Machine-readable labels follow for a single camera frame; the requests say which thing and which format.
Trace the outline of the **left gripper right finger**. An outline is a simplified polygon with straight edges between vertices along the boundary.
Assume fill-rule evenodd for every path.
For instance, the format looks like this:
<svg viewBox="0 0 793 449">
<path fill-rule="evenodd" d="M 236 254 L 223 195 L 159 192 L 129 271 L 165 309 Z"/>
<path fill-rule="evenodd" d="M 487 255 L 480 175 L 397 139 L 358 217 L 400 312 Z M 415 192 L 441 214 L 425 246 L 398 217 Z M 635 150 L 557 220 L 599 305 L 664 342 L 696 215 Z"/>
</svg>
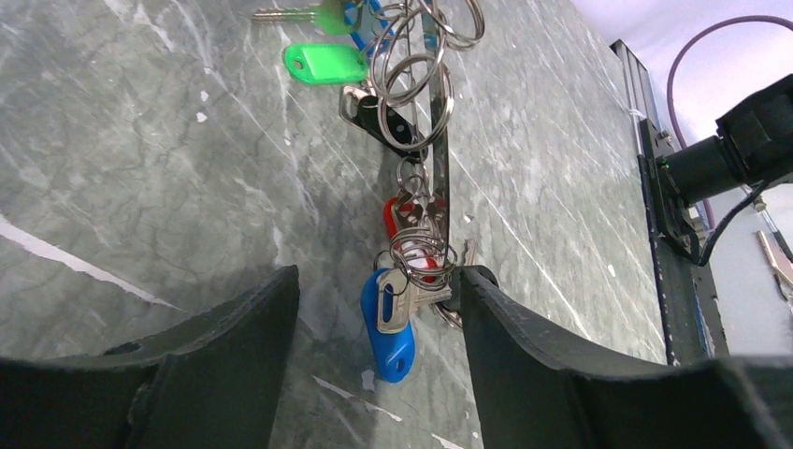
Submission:
<svg viewBox="0 0 793 449">
<path fill-rule="evenodd" d="M 459 271 L 464 340 L 487 448 L 788 448 L 792 361 L 674 367 L 586 340 Z"/>
</svg>

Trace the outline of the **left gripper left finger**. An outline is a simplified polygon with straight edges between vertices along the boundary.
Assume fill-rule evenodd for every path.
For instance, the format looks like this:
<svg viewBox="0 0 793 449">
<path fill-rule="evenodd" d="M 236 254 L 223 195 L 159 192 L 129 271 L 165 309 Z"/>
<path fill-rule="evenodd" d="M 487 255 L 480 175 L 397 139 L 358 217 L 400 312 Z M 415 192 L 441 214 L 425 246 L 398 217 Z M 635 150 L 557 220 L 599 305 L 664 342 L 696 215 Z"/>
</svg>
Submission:
<svg viewBox="0 0 793 449">
<path fill-rule="evenodd" d="M 299 271 L 101 355 L 1 361 L 5 448 L 266 448 Z"/>
</svg>

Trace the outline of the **blue key top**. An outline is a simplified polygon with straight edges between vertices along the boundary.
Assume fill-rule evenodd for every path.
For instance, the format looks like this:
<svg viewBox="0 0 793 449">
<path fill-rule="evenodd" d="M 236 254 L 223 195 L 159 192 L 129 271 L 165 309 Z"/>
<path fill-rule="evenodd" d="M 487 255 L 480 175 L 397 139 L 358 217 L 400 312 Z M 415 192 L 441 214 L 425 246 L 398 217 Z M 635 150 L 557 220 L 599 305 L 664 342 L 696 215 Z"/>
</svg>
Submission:
<svg viewBox="0 0 793 449">
<path fill-rule="evenodd" d="M 410 373 L 416 345 L 411 324 L 399 330 L 391 325 L 394 287 L 382 281 L 387 268 L 374 271 L 366 280 L 360 307 L 379 377 L 390 384 L 403 381 Z"/>
</svg>

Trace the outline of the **red key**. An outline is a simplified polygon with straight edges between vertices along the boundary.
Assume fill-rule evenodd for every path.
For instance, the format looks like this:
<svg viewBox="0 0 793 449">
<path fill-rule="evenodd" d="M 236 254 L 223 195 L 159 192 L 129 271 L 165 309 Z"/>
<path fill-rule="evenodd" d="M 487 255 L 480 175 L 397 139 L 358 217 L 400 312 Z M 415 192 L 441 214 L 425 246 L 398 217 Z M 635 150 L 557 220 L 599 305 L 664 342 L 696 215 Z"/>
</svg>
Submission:
<svg viewBox="0 0 793 449">
<path fill-rule="evenodd" d="M 394 196 L 383 206 L 382 217 L 396 266 L 422 288 L 442 285 L 445 242 L 423 217 L 422 206 L 407 196 Z"/>
</svg>

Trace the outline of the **green key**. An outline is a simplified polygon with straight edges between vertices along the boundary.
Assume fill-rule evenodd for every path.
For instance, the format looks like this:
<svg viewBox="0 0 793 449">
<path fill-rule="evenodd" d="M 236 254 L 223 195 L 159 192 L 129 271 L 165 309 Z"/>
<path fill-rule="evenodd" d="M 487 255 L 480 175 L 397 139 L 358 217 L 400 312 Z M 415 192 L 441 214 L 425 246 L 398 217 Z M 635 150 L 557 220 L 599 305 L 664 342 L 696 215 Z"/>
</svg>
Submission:
<svg viewBox="0 0 793 449">
<path fill-rule="evenodd" d="M 355 33 L 363 20 L 361 1 L 324 0 L 298 8 L 259 8 L 251 15 L 258 23 L 308 22 L 327 36 Z M 367 76 L 368 63 L 360 51 L 339 43 L 293 43 L 282 60 L 291 76 L 308 85 L 358 82 Z"/>
</svg>

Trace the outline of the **round metal keyring disc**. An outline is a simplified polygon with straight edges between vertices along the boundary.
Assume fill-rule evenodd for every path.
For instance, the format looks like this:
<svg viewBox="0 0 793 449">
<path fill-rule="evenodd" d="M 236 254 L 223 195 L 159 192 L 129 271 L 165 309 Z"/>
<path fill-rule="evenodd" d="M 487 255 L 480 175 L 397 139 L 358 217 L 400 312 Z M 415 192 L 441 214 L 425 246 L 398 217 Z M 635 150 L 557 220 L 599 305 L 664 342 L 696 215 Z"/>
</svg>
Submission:
<svg viewBox="0 0 793 449">
<path fill-rule="evenodd" d="M 391 325 L 399 331 L 423 307 L 449 326 L 461 328 L 450 282 L 459 255 L 450 243 L 448 125 L 453 116 L 454 85 L 447 56 L 470 51 L 485 34 L 483 8 L 467 1 L 470 28 L 447 17 L 441 1 L 392 1 L 374 12 L 383 32 L 372 43 L 368 81 L 376 104 L 376 130 L 387 144 L 404 152 L 397 165 L 397 196 L 423 208 L 423 217 L 445 242 L 444 283 L 427 290 L 411 282 L 394 262 Z"/>
</svg>

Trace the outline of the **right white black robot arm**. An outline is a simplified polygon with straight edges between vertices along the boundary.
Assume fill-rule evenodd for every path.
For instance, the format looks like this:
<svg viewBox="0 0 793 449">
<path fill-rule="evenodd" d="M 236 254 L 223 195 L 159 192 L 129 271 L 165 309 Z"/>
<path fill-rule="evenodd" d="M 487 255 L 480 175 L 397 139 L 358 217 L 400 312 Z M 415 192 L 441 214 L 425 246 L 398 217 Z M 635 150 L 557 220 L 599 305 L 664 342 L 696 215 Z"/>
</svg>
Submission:
<svg viewBox="0 0 793 449">
<path fill-rule="evenodd" d="M 716 120 L 717 134 L 656 159 L 671 190 L 691 204 L 741 185 L 792 174 L 792 77 L 746 97 Z"/>
</svg>

